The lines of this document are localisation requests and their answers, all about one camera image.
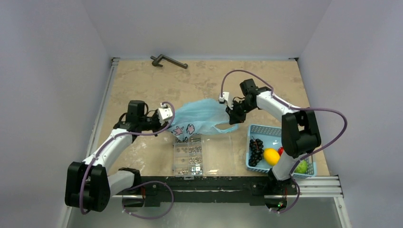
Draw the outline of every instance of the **light blue plastic bag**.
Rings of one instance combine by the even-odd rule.
[[[224,130],[216,127],[218,124],[230,122],[225,108],[226,105],[214,99],[186,103],[175,111],[172,127],[167,130],[181,141],[189,139],[193,134],[213,135],[233,132],[238,129],[237,124]]]

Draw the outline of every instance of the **floor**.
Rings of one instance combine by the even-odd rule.
[[[155,109],[162,101],[170,101],[176,109],[184,103],[203,98],[217,99],[224,75],[233,69],[251,71],[275,87],[276,94],[296,106],[309,106],[307,95],[295,61],[184,61],[189,67],[180,68],[168,62],[154,67],[151,61],[120,61],[108,101],[100,134],[105,140],[130,100],[143,100]],[[224,91],[242,96],[239,83],[251,76],[233,73],[227,78]],[[247,115],[239,129],[229,133],[235,163],[234,176],[257,176],[262,173],[247,171],[245,166],[246,138],[250,124],[281,126],[267,112],[254,110]],[[121,167],[136,168],[144,176],[172,176],[173,139],[170,132],[158,137],[138,137],[116,160],[109,174]],[[328,176],[322,152],[315,155],[317,175]]]

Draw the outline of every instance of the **black metal wrench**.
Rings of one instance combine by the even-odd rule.
[[[162,67],[160,62],[161,62],[161,60],[165,59],[166,61],[177,65],[178,67],[182,67],[184,69],[188,68],[188,65],[186,63],[178,62],[175,59],[169,58],[168,56],[163,55],[163,54],[160,54],[158,57],[151,56],[151,59],[153,60],[152,65],[154,67]]]

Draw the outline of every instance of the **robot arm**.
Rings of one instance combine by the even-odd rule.
[[[285,152],[269,172],[272,184],[281,185],[282,181],[290,179],[290,172],[296,162],[321,144],[315,113],[294,110],[290,103],[279,98],[282,104],[274,98],[270,88],[257,87],[253,79],[243,81],[240,88],[245,96],[243,100],[235,101],[228,92],[224,92],[219,102],[227,105],[230,124],[243,123],[246,114],[256,108],[267,111],[281,122],[281,142]]]
[[[163,129],[172,118],[171,108],[161,105],[154,110],[152,116],[147,116],[144,101],[130,101],[127,113],[123,114],[114,125],[110,136],[90,156],[82,162],[73,162],[67,170],[65,203],[68,206],[79,207],[79,194],[84,173],[92,160],[89,178],[86,180],[83,194],[83,207],[87,210],[103,211],[109,198],[124,189],[141,183],[140,172],[136,169],[122,168],[114,175],[107,173],[119,155],[137,138],[130,133]]]

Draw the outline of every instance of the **blue plastic basket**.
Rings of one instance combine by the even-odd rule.
[[[276,151],[282,146],[281,145],[281,128],[279,127],[270,127],[263,125],[254,125],[249,126],[248,138],[246,142],[246,167],[250,171],[256,172],[269,172],[269,170],[273,167],[269,165],[264,159],[259,161],[259,163],[255,167],[249,166],[249,158],[252,151],[249,148],[250,139],[260,139],[263,141],[264,148],[273,148]],[[302,173],[293,173],[294,178],[307,178],[307,177],[315,177],[317,173],[316,162],[312,156],[305,159],[308,163],[308,170],[305,174]]]

